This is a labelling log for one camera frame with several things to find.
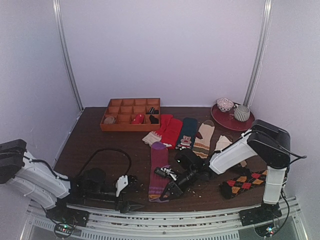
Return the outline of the magenta purple ribbed sock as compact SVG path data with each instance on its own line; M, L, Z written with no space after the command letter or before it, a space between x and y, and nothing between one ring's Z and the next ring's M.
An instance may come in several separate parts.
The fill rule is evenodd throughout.
M161 176L161 168L167 168L170 166L169 152L167 147L159 141L154 142L150 150L151 169L148 188L148 200L150 202L160 203L160 197L170 181L169 178Z

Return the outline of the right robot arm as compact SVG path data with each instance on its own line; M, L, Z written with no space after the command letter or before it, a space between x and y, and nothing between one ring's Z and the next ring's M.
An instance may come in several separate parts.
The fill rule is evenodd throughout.
M267 165L267 174L264 204L257 208L256 216L266 221L276 212L275 205L280 199L285 172L291 161L290 143L291 137L286 130L257 119L235 142L206 159L200 158L191 149L182 149L174 158L185 171L165 186L159 199L176 199L197 179L207 181L244 160L259 156Z

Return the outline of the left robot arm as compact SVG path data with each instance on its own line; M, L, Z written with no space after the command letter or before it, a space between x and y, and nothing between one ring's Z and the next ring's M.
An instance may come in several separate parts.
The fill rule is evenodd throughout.
M87 170L84 166L75 177L68 177L54 171L45 160L35 158L22 139L0 145L0 183L16 188L45 210L51 210L61 222L72 218L68 204L85 205L87 200L114 204L121 213L142 209L143 204L123 197L136 182L135 175L125 173L115 184L108 185L104 170Z

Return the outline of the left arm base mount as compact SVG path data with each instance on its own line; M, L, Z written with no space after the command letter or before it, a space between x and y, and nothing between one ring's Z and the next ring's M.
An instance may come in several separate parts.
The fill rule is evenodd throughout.
M48 219L53 220L54 223L86 227L90 213L69 207L55 207L46 210L45 215Z

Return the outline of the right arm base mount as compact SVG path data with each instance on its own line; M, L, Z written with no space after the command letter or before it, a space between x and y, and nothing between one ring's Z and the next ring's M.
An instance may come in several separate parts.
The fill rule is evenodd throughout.
M240 221L243 227L271 221L274 217L279 218L281 216L282 212L278 203L262 203L258 207L241 210L239 212Z

